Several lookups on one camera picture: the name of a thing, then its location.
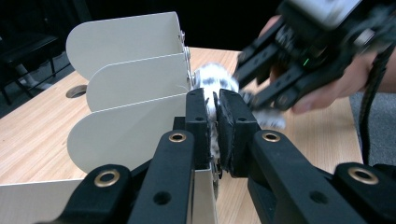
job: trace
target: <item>dark background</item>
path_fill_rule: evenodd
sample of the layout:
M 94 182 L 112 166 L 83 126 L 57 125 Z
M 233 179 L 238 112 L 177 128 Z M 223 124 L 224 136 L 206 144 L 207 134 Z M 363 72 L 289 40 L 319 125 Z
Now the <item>dark background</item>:
M 175 11 L 187 46 L 241 50 L 259 35 L 278 2 L 0 0 L 0 36 L 34 30 L 53 33 L 65 43 L 71 29 L 84 21 Z

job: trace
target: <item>black chair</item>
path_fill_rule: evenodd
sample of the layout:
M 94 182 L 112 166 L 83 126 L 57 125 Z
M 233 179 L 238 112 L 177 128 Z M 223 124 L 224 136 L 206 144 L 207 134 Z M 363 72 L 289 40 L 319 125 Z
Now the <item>black chair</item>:
M 4 98 L 6 99 L 6 102 L 8 105 L 11 105 L 11 100 L 8 97 L 8 94 L 6 92 L 6 86 L 8 86 L 11 83 L 16 83 L 17 86 L 24 91 L 30 98 L 33 98 L 33 94 L 30 93 L 26 87 L 24 87 L 18 78 L 13 74 L 15 73 L 14 70 L 11 70 L 3 65 L 0 65 L 0 91 L 3 93 Z
M 33 97 L 29 90 L 55 77 L 69 64 L 55 70 L 53 57 L 63 52 L 64 43 L 51 31 L 41 0 L 0 0 L 0 8 L 0 65 L 17 71 L 8 73 L 7 77 L 0 73 L 3 76 L 1 91 L 10 105 L 5 83 L 14 81 L 20 86 L 19 78 L 35 71 L 43 63 L 50 63 L 50 74 L 29 88 L 23 87 L 23 91 Z

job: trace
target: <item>white object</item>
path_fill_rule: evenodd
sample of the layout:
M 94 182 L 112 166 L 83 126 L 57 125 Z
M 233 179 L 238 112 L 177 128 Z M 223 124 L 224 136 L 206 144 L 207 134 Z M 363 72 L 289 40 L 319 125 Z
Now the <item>white object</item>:
M 238 92 L 238 82 L 219 63 L 206 63 L 194 71 L 192 89 L 204 89 L 206 114 L 210 127 L 210 152 L 217 160 L 220 157 L 218 144 L 217 116 L 214 94 L 219 97 L 220 89 Z
M 185 116 L 185 107 L 186 94 L 180 94 L 93 112 L 68 135 L 70 158 L 86 173 L 109 163 L 133 170 L 154 156 L 174 117 Z
M 70 63 L 85 78 L 113 63 L 184 52 L 176 12 L 89 21 L 67 37 Z
M 184 53 L 110 64 L 88 83 L 92 112 L 187 93 L 188 61 Z

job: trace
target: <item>wooden table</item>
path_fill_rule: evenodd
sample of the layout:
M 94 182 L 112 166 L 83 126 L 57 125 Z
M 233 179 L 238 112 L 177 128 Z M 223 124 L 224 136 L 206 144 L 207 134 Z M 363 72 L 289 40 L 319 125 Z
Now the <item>wooden table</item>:
M 208 62 L 223 64 L 230 73 L 237 51 L 191 48 L 191 70 Z M 86 174 L 70 160 L 66 150 L 72 127 L 90 114 L 86 97 L 66 93 L 88 81 L 73 72 L 51 88 L 0 119 L 0 184 L 82 178 Z M 258 90 L 254 83 L 248 88 Z M 327 109 L 301 116 L 285 113 L 282 130 L 313 165 L 333 172 L 341 162 L 361 162 L 358 136 L 347 98 Z M 260 223 L 250 199 L 247 180 L 225 174 L 220 180 L 219 223 Z

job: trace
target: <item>curved white panel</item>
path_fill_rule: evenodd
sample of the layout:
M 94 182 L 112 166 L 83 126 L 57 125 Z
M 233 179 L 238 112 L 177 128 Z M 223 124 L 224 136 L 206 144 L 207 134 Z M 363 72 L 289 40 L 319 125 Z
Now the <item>curved white panel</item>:
M 70 132 L 70 158 L 86 173 L 109 163 L 133 170 L 152 159 L 174 117 L 185 116 L 185 107 L 186 94 L 180 94 L 93 112 Z
M 181 53 L 176 12 L 89 21 L 67 37 L 70 63 L 85 78 L 106 65 Z
M 93 112 L 187 93 L 187 71 L 184 53 L 108 65 L 88 84 L 88 106 Z

